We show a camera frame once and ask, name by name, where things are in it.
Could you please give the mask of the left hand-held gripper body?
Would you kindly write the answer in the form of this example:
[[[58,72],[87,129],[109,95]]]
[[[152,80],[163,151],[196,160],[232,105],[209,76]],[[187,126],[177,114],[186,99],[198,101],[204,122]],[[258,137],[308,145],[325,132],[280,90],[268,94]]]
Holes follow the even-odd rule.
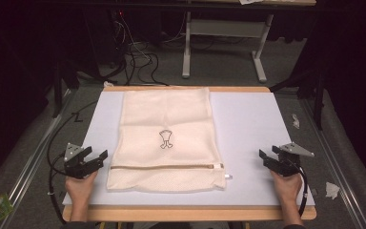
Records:
[[[104,162],[102,166],[96,166],[89,164],[89,162],[86,161],[85,158],[83,161],[78,161],[75,158],[75,153],[79,148],[83,147],[71,143],[67,144],[64,155],[64,169],[65,174],[68,177],[82,179],[83,177],[90,175],[91,173],[102,168],[104,166]]]

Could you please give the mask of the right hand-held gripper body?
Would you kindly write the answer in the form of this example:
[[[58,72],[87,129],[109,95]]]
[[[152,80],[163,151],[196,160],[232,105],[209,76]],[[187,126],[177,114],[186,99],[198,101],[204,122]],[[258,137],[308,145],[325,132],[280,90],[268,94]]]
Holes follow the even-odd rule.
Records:
[[[280,145],[278,148],[281,150],[281,154],[277,155],[280,168],[279,173],[284,177],[289,177],[299,172],[301,156],[315,156],[313,152],[294,142]]]

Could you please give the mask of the cream mesh laundry bag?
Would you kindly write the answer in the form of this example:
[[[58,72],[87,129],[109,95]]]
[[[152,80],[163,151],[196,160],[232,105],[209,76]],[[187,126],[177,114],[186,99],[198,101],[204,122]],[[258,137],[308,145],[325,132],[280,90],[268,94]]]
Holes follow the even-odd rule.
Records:
[[[223,190],[225,175],[207,88],[124,93],[108,189]]]

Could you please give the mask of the person's left hand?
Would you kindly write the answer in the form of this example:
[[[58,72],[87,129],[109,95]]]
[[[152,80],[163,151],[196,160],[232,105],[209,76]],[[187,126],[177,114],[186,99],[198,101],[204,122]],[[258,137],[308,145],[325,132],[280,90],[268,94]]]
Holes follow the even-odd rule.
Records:
[[[89,202],[96,176],[97,172],[93,172],[82,179],[66,177],[65,187],[73,205],[87,204]]]

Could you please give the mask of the person's right hand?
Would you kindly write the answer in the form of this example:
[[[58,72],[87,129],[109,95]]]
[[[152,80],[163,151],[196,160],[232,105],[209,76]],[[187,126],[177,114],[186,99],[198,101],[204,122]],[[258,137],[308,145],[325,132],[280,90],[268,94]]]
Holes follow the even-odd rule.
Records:
[[[289,177],[283,177],[276,172],[271,171],[274,179],[274,187],[277,197],[282,205],[293,203],[296,204],[296,199],[299,190],[302,187],[300,174],[295,174]]]

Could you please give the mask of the large crumpled white paper scrap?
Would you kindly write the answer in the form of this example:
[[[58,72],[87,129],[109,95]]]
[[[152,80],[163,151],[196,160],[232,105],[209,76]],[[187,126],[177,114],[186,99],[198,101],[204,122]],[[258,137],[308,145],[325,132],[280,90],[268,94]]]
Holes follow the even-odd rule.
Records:
[[[338,193],[340,191],[340,188],[331,182],[326,183],[326,198],[335,199],[338,196]]]

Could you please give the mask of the black metal stand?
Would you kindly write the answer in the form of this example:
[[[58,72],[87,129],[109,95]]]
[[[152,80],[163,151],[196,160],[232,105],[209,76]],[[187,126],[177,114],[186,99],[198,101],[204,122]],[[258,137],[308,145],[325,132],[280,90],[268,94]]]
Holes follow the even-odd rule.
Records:
[[[58,117],[63,107],[62,83],[68,89],[78,89],[77,70],[69,60],[58,61],[54,67],[53,91],[54,91],[54,112],[53,117]]]
[[[322,108],[323,104],[323,92],[324,92],[324,81],[325,81],[325,68],[322,66],[312,67],[308,70],[301,71],[300,73],[293,73],[289,78],[281,81],[269,90],[272,93],[278,92],[283,88],[297,86],[298,91],[296,95],[298,98],[314,99],[313,109],[313,121],[319,130],[322,130]]]

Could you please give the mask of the metal floor rail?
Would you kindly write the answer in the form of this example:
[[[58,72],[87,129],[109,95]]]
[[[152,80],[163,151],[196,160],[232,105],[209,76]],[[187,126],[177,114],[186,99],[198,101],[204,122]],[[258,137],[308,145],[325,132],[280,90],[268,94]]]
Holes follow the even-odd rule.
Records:
[[[63,118],[62,111],[57,117],[53,116],[56,109],[54,92],[48,93],[48,99],[50,104],[27,127],[0,170],[3,176],[1,184],[10,188],[9,199],[13,206],[13,211],[0,222],[0,229],[15,229],[14,224],[17,220],[20,222],[32,220],[32,218],[21,217],[21,214],[33,213],[27,204],[31,206],[40,202],[43,207],[50,205],[49,202],[43,202],[44,199],[49,198],[46,177],[37,179],[37,191],[30,188],[40,165],[46,158],[46,150],[53,132]]]
[[[334,151],[323,133],[322,127],[315,121],[313,106],[308,100],[301,99],[300,106],[305,111],[309,122],[311,123],[319,144],[322,148],[323,157],[329,166],[329,172],[334,180],[334,184],[339,187],[338,196],[341,197],[346,209],[351,217],[351,220],[356,229],[366,229],[366,218],[361,212],[360,205],[357,201],[354,190],[347,181],[340,164],[337,161]]]

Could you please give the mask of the white metal desk frame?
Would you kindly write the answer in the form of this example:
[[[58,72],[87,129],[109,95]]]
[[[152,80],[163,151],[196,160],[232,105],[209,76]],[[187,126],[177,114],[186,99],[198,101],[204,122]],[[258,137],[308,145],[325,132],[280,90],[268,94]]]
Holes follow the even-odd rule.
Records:
[[[192,15],[186,13],[185,49],[183,53],[182,77],[189,78],[191,75],[191,36],[230,36],[241,38],[258,38],[258,49],[251,52],[252,60],[258,81],[265,83],[265,74],[261,54],[265,46],[274,16],[269,14],[262,22],[225,21],[211,19],[192,19]]]

